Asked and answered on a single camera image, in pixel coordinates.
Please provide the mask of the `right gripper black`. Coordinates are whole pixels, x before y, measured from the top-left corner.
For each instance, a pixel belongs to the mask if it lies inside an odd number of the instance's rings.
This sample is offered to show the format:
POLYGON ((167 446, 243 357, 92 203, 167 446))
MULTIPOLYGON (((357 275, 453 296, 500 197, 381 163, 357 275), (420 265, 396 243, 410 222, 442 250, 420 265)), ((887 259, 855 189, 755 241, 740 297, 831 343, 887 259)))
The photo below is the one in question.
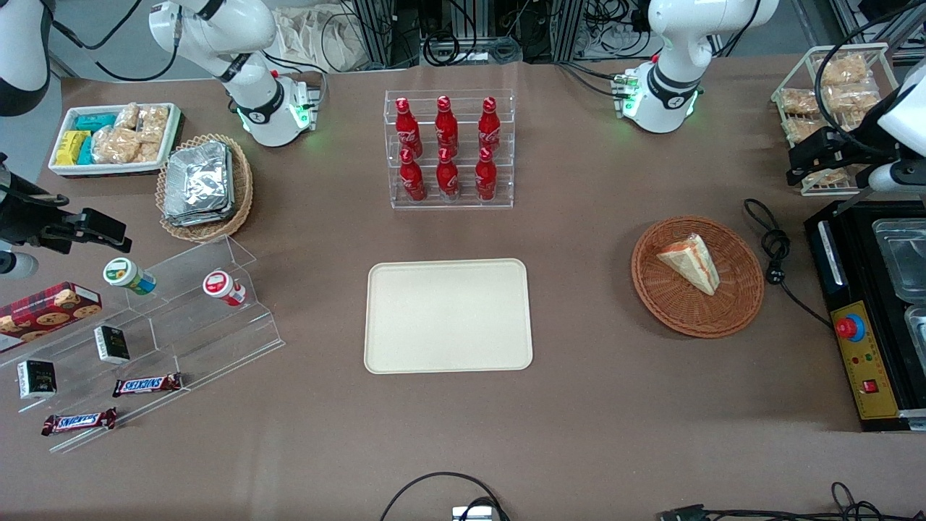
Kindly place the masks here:
POLYGON ((44 247, 62 255, 69 254, 72 242, 99 244, 118 251, 132 249, 126 224, 101 211, 84 208, 74 215, 63 211, 69 198, 51 195, 10 171, 2 172, 1 189, 3 242, 44 247))

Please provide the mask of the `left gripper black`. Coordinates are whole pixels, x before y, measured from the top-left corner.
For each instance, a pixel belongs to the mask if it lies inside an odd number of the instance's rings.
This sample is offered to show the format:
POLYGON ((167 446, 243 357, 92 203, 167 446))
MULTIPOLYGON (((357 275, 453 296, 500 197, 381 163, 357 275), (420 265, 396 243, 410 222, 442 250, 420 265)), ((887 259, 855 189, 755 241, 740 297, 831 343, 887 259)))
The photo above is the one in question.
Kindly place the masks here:
POLYGON ((831 169, 801 178, 800 189, 856 189, 857 182, 871 182, 879 168, 890 167, 900 157, 899 140, 880 127, 816 129, 790 150, 791 169, 810 169, 831 159, 831 169))

